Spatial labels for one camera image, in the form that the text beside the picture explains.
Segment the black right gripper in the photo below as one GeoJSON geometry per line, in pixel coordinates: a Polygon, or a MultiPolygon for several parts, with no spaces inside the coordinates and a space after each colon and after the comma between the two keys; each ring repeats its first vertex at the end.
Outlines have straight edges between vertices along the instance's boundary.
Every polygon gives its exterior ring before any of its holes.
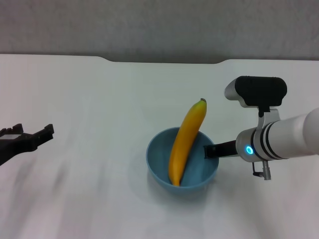
{"type": "Polygon", "coordinates": [[[205,145],[205,158],[232,157],[237,155],[236,141],[229,141],[215,145],[205,145]]]}

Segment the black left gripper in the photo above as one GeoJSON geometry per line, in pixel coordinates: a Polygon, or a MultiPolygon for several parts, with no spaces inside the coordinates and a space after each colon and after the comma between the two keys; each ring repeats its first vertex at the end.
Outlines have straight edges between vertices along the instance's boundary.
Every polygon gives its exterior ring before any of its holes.
{"type": "Polygon", "coordinates": [[[53,139],[53,124],[48,124],[44,129],[35,133],[32,137],[23,134],[23,126],[21,123],[11,128],[3,128],[0,130],[0,164],[3,165],[18,154],[32,152],[38,146],[53,139]],[[19,135],[16,138],[9,138],[9,135],[19,135]]]}

